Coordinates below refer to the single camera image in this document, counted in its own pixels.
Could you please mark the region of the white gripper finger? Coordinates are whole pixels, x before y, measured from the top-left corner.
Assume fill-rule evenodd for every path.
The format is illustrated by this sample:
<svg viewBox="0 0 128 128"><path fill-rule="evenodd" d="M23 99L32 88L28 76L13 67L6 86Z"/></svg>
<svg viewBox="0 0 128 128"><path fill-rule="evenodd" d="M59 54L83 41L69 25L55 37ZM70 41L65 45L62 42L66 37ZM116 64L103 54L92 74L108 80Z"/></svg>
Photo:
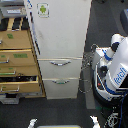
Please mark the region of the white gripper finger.
<svg viewBox="0 0 128 128"><path fill-rule="evenodd" d="M37 122L37 119L31 119L28 128L34 128L34 125L36 122Z"/></svg>
<svg viewBox="0 0 128 128"><path fill-rule="evenodd" d="M93 128L101 128L100 124L98 122L98 118L96 116L90 116L90 118L92 119L92 121L94 123Z"/></svg>

